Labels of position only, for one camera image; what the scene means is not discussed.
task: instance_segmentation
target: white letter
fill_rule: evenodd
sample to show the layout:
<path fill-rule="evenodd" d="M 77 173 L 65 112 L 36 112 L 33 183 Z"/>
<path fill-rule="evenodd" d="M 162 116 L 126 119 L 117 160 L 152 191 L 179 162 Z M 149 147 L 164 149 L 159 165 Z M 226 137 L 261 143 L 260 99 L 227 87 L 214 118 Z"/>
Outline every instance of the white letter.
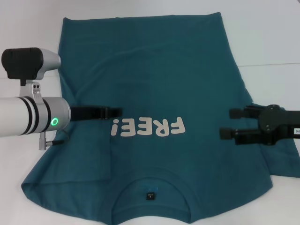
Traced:
<path fill-rule="evenodd" d="M 128 125 L 123 125 L 122 130 L 129 130 L 128 132 L 122 132 L 122 137 L 131 137 L 135 135 L 135 119 L 122 119 L 123 123 L 128 123 Z"/>
<path fill-rule="evenodd" d="M 175 135 L 184 133 L 186 131 L 181 117 L 177 117 L 177 123 L 171 123 L 171 127 L 178 128 L 171 130 L 171 133 Z"/>
<path fill-rule="evenodd" d="M 114 119 L 113 122 L 114 123 L 118 123 L 119 120 L 118 119 Z M 118 125 L 117 124 L 113 124 L 112 131 L 111 131 L 111 136 L 115 136 L 117 134 L 117 131 L 118 131 Z"/>
<path fill-rule="evenodd" d="M 155 133 L 160 137 L 165 137 L 169 135 L 169 124 L 166 119 L 163 119 L 163 124 L 161 124 L 158 120 L 154 120 L 153 123 L 157 126 Z"/>
<path fill-rule="evenodd" d="M 146 130 L 138 130 L 138 135 L 151 135 L 152 134 L 152 118 L 151 117 L 140 117 L 140 121 L 144 121 L 146 123 L 141 123 L 138 125 L 139 128 L 146 128 Z"/>

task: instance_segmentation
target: teal t-shirt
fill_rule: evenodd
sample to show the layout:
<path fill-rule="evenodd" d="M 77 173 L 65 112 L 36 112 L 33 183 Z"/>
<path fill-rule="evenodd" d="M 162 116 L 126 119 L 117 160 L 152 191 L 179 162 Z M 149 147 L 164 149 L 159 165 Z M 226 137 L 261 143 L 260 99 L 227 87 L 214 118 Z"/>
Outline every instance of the teal t-shirt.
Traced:
<path fill-rule="evenodd" d="M 123 116 L 71 122 L 70 141 L 51 147 L 22 184 L 42 207 L 108 225 L 141 216 L 192 223 L 263 195 L 270 175 L 300 177 L 293 140 L 219 138 L 220 127 L 257 126 L 228 116 L 252 99 L 220 13 L 65 18 L 59 54 L 70 105 L 121 107 Z"/>

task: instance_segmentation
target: green indicator light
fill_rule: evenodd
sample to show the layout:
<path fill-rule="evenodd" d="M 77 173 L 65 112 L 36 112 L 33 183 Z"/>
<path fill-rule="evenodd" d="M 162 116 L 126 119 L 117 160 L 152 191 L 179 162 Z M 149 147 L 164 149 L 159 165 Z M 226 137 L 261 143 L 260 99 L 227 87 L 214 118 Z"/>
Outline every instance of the green indicator light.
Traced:
<path fill-rule="evenodd" d="M 53 120 L 51 120 L 51 125 L 52 126 L 56 126 L 58 124 L 58 119 L 57 118 L 53 118 Z"/>

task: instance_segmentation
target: clothing tag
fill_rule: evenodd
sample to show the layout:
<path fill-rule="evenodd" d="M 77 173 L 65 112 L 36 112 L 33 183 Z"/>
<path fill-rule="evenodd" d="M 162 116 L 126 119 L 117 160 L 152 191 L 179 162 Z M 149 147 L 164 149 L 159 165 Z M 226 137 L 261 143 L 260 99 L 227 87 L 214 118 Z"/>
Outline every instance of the clothing tag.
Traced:
<path fill-rule="evenodd" d="M 154 192 L 148 192 L 146 200 L 155 200 L 155 193 Z"/>

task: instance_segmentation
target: white table surface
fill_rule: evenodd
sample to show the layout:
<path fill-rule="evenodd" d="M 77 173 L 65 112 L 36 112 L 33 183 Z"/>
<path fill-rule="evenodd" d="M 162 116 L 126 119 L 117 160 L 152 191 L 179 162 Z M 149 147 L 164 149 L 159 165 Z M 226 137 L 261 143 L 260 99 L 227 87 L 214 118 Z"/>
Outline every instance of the white table surface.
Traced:
<path fill-rule="evenodd" d="M 221 12 L 235 60 L 255 103 L 300 110 L 300 3 L 297 0 L 2 0 L 0 53 L 41 47 L 57 52 L 62 19 Z M 17 96 L 19 82 L 0 67 L 0 98 Z M 40 82 L 43 96 L 60 96 L 57 71 Z M 47 138 L 54 137 L 49 132 Z M 0 138 L 0 224 L 98 225 L 43 209 L 26 199 L 20 184 L 44 152 L 38 135 Z M 195 225 L 299 225 L 300 179 L 272 176 L 274 187 L 260 198 Z M 141 217 L 122 225 L 184 225 Z"/>

